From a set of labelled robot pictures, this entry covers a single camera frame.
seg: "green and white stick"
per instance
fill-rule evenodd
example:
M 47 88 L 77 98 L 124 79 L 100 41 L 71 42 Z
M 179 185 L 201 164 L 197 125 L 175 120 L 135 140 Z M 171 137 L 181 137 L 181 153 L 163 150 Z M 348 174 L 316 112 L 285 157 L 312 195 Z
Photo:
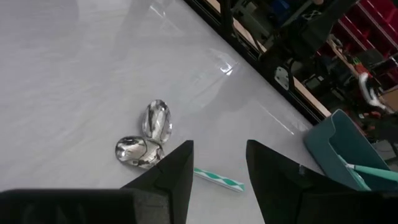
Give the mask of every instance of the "green and white stick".
M 244 192 L 244 184 L 236 180 L 231 180 L 227 177 L 208 172 L 206 170 L 193 168 L 193 173 L 203 179 L 209 180 L 215 184 L 221 185 L 223 187 L 229 188 L 236 192 Z

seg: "teal plastic container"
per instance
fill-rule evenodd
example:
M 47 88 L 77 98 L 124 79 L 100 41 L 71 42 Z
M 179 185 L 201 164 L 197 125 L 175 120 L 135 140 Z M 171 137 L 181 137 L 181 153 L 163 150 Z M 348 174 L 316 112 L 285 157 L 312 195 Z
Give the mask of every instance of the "teal plastic container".
M 366 189 L 358 183 L 338 155 L 349 164 L 390 170 L 351 118 L 341 110 L 313 127 L 305 135 L 304 143 L 326 176 L 355 190 Z M 369 174 L 360 175 L 374 191 L 398 190 L 396 181 Z

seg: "white tabletop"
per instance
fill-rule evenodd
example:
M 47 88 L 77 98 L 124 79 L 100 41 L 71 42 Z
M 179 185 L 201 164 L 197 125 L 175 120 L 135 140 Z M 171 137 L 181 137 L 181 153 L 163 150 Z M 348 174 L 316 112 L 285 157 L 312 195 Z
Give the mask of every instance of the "white tabletop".
M 246 167 L 256 139 L 320 171 L 311 128 L 181 0 L 0 1 L 0 190 L 119 188 L 142 174 L 114 156 L 154 99 L 171 109 L 165 152 L 195 141 L 187 223 L 263 223 Z

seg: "teal handle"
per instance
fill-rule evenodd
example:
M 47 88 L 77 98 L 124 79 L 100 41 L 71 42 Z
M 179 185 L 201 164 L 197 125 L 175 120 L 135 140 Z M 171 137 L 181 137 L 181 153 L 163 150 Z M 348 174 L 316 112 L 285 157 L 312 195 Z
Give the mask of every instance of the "teal handle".
M 193 168 L 193 173 L 203 179 L 209 180 L 215 184 L 221 185 L 236 192 L 244 192 L 244 184 L 236 180 L 232 180 L 227 177 L 223 177 L 218 174 L 198 168 Z
M 355 165 L 354 169 L 356 171 L 360 171 L 365 174 L 375 175 L 377 177 L 381 177 L 381 178 L 384 178 L 387 180 L 398 181 L 398 173 L 394 172 L 394 171 L 376 169 L 376 168 L 360 166 L 360 165 Z

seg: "reflective metal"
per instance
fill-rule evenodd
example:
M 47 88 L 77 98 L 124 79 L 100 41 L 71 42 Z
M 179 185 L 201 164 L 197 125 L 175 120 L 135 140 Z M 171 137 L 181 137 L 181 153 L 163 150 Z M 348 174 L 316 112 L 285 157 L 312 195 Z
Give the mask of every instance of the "reflective metal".
M 142 119 L 142 132 L 145 137 L 159 143 L 169 140 L 172 133 L 172 123 L 169 107 L 162 100 L 152 101 Z
M 120 139 L 115 148 L 119 161 L 149 169 L 164 158 L 162 146 L 150 139 L 128 136 Z

